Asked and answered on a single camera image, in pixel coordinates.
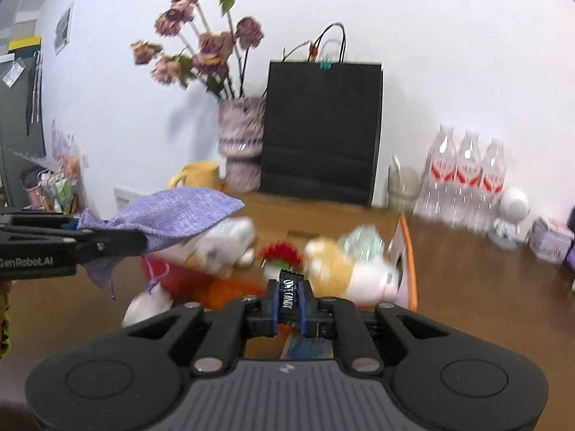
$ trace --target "astronaut figurine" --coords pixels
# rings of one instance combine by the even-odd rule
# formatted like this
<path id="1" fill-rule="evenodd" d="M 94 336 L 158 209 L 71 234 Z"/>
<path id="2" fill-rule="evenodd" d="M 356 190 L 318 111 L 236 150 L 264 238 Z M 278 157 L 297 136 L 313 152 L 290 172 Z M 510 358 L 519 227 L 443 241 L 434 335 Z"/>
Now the astronaut figurine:
<path id="1" fill-rule="evenodd" d="M 517 189 L 505 190 L 499 205 L 499 217 L 493 221 L 489 238 L 503 249 L 515 249 L 515 238 L 519 234 L 519 223 L 529 215 L 527 195 Z"/>

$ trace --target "power outlet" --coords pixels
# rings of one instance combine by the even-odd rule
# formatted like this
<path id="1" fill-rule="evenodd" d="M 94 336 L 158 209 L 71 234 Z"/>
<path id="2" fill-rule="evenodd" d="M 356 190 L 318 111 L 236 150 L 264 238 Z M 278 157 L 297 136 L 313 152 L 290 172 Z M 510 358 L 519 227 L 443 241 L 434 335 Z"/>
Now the power outlet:
<path id="1" fill-rule="evenodd" d="M 121 188 L 114 188 L 114 200 L 116 201 L 116 209 L 120 212 L 130 204 L 130 202 L 140 198 L 142 195 L 133 193 L 132 191 L 122 190 Z"/>

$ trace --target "plastic bottle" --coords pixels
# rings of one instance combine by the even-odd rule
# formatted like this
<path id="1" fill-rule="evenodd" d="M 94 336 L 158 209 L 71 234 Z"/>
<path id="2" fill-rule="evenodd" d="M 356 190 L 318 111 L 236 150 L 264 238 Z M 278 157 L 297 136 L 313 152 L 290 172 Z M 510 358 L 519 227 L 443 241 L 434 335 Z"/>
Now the plastic bottle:
<path id="1" fill-rule="evenodd" d="M 485 153 L 479 192 L 475 199 L 471 199 L 473 210 L 466 219 L 467 228 L 478 233 L 485 233 L 491 229 L 497 216 L 506 173 L 503 142 L 494 138 Z"/>
<path id="2" fill-rule="evenodd" d="M 418 216 L 427 219 L 439 216 L 447 186 L 455 175 L 455 153 L 453 127 L 441 125 L 427 156 L 422 191 L 415 207 Z"/>
<path id="3" fill-rule="evenodd" d="M 466 130 L 455 158 L 455 177 L 448 187 L 447 203 L 441 210 L 441 220 L 450 227 L 465 224 L 465 219 L 471 211 L 472 192 L 478 187 L 481 179 L 478 137 L 479 133 Z"/>

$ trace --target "gray ribbed panel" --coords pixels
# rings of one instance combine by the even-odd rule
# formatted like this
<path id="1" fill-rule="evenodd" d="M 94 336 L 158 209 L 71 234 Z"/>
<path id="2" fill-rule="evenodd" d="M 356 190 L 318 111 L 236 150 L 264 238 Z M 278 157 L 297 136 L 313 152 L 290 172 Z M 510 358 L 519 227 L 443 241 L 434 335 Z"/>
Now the gray ribbed panel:
<path id="1" fill-rule="evenodd" d="M 178 409 L 149 431 L 427 431 L 407 419 L 375 380 L 333 360 L 238 363 L 193 384 Z"/>

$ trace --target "black paper bag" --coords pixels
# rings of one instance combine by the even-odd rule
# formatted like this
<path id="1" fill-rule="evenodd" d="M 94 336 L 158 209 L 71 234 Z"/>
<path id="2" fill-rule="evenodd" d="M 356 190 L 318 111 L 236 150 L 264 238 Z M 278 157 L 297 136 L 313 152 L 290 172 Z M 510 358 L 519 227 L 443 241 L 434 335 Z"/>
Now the black paper bag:
<path id="1" fill-rule="evenodd" d="M 381 64 L 272 62 L 261 191 L 370 205 L 382 93 Z"/>

